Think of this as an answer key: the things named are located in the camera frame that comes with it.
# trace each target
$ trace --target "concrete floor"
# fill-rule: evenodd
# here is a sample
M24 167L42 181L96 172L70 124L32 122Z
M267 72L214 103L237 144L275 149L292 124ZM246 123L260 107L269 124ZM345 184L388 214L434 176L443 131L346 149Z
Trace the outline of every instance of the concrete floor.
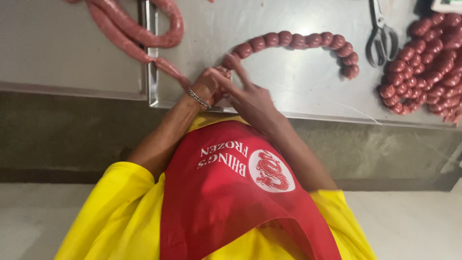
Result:
M0 169L102 172L165 113L139 101L0 92ZM454 131L291 123L338 180L435 180L462 142Z

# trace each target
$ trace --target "yellow shirt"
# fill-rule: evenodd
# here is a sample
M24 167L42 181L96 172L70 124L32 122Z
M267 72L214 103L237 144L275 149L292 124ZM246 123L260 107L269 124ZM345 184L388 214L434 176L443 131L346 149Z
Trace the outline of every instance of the yellow shirt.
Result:
M224 120L198 117L190 130ZM165 175L130 162L106 170L75 219L57 260L158 260ZM311 197L325 218L343 260L377 259L342 191L317 191ZM250 230L206 259L305 259L291 238L270 226Z

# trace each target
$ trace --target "scissors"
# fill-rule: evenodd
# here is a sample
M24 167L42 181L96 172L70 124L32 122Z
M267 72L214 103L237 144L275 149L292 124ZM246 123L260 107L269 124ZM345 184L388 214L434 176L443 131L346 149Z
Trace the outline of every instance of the scissors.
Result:
M382 11L378 0L369 0L371 5L372 23L374 29L372 30L371 38L366 46L366 55L369 63L374 66L382 66L385 62L392 61L398 54L398 34L396 31L385 24ZM377 51L378 60L374 59L372 49Z

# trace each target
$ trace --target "dragon logo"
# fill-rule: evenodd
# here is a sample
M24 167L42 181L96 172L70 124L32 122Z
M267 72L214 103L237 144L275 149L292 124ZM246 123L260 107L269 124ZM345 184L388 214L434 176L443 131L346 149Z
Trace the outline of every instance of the dragon logo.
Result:
M289 192L295 188L289 169L269 151L253 152L249 158L249 171L254 182L267 192Z

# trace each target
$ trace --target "shirt sleeve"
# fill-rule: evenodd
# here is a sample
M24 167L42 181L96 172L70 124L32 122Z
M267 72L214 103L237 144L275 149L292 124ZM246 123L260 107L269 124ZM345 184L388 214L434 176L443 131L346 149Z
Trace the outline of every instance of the shirt sleeve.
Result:
M326 220L343 260L377 259L342 191L319 190L310 195Z
M117 162L109 166L74 220L55 259L84 259L94 247L114 245L141 198L152 187L152 174L137 164Z

